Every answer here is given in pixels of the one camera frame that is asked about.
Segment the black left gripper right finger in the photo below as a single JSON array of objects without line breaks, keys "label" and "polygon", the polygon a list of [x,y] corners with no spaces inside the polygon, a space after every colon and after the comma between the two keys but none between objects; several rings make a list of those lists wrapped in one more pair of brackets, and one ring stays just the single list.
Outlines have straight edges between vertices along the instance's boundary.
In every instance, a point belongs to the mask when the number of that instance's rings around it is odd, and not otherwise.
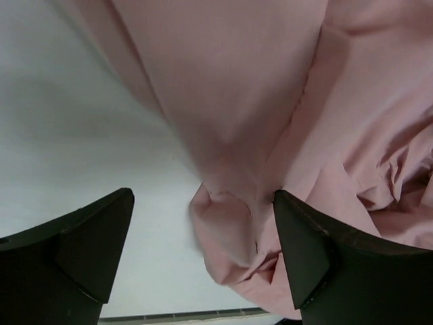
[{"label": "black left gripper right finger", "polygon": [[273,208],[303,324],[432,323],[432,251],[358,230],[284,190]]}]

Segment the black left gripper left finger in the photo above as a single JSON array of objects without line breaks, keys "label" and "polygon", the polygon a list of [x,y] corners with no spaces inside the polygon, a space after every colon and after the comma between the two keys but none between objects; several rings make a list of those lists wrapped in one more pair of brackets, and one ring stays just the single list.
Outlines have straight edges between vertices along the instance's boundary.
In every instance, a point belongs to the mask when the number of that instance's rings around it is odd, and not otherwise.
[{"label": "black left gripper left finger", "polygon": [[97,324],[110,298],[135,197],[121,188],[1,239],[2,324]]}]

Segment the pink trousers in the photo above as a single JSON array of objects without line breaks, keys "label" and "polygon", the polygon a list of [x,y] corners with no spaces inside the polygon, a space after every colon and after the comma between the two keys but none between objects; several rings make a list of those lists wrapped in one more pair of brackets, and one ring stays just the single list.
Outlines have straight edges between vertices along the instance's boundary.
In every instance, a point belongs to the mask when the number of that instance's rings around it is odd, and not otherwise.
[{"label": "pink trousers", "polygon": [[431,1],[62,1],[184,145],[213,280],[299,319],[272,208],[285,189],[432,247]]}]

